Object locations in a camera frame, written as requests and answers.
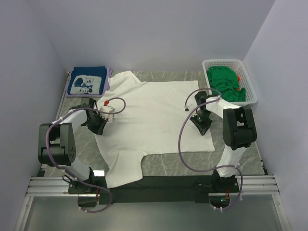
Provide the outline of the white t-shirt red print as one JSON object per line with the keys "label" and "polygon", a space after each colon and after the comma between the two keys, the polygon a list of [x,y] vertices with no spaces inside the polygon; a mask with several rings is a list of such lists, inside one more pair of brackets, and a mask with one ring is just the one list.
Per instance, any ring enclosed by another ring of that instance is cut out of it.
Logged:
{"label": "white t-shirt red print", "polygon": [[202,136],[192,122],[186,122],[186,102],[198,88],[197,81],[141,82],[130,71],[111,77],[110,88],[98,100],[115,108],[115,122],[108,122],[95,137],[107,163],[108,188],[142,179],[141,160],[152,154],[212,152],[212,136]]}

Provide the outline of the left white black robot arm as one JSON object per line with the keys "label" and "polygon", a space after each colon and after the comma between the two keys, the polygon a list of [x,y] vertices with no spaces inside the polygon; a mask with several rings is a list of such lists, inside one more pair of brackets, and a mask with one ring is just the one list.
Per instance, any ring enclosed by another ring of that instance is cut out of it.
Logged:
{"label": "left white black robot arm", "polygon": [[71,175],[68,183],[78,192],[91,192],[95,176],[93,170],[77,157],[74,132],[86,126],[92,133],[102,135],[107,119],[97,109],[93,98],[84,98],[80,105],[70,108],[63,117],[39,127],[39,162],[50,167],[57,166]]}

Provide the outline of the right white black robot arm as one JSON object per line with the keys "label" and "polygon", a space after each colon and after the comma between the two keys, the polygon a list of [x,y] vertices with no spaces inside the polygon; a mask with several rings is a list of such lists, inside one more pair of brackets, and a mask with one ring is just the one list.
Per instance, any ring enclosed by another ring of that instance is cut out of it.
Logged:
{"label": "right white black robot arm", "polygon": [[190,118],[202,136],[211,126],[211,113],[222,118],[225,147],[218,163],[220,168],[215,169],[211,176],[211,186],[217,192],[224,191],[236,183],[235,167],[246,149],[257,139],[253,113],[248,107],[234,105],[214,95],[208,95],[205,91],[198,92],[194,98],[197,105],[208,103],[197,109],[196,115]]}

